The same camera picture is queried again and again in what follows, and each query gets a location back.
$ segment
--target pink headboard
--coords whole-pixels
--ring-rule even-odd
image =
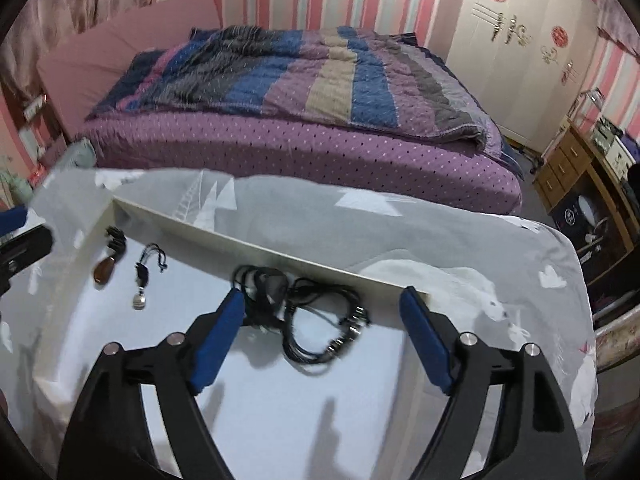
[[[43,56],[38,73],[67,135],[75,136],[137,53],[185,42],[192,27],[220,27],[213,0],[167,0],[129,10]]]

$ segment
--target silver ball pendant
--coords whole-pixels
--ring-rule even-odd
[[[140,287],[138,293],[133,297],[133,308],[142,310],[146,307],[145,289]]]

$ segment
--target floor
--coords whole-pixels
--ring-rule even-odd
[[[555,227],[554,221],[551,219],[551,216],[546,214],[542,200],[540,200],[538,193],[533,187],[534,176],[529,173],[529,170],[532,168],[532,163],[519,153],[516,154],[516,158],[524,172],[525,178],[525,181],[520,183],[520,188],[522,189],[522,210],[518,216]]]

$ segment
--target gray tablecloth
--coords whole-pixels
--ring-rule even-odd
[[[559,232],[515,217],[293,178],[65,170],[36,193],[28,220],[28,226],[45,221],[53,229],[54,250],[15,276],[0,303],[0,388],[12,423],[25,443],[40,450],[41,460],[54,462],[59,443],[38,440],[47,434],[40,431],[43,424],[56,426],[36,409],[31,368],[38,336],[60,276],[112,194],[293,256],[414,284],[430,291],[432,308],[459,330],[473,330],[492,346],[519,349],[537,342],[570,404],[586,458],[596,398],[595,341],[580,264]],[[410,453],[424,450],[445,402],[435,388],[425,389],[419,414],[425,422]],[[492,393],[469,472],[486,456],[498,402]]]

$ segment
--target metal screw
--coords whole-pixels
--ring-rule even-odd
[[[460,334],[460,342],[464,346],[473,346],[478,342],[478,336],[472,332],[463,332]]]
[[[119,343],[108,343],[102,349],[105,355],[116,355],[120,351]]]
[[[184,342],[184,334],[182,332],[174,332],[166,337],[166,341],[171,346],[178,346]]]
[[[526,345],[524,345],[524,351],[531,357],[540,355],[540,347],[535,343],[527,343]]]

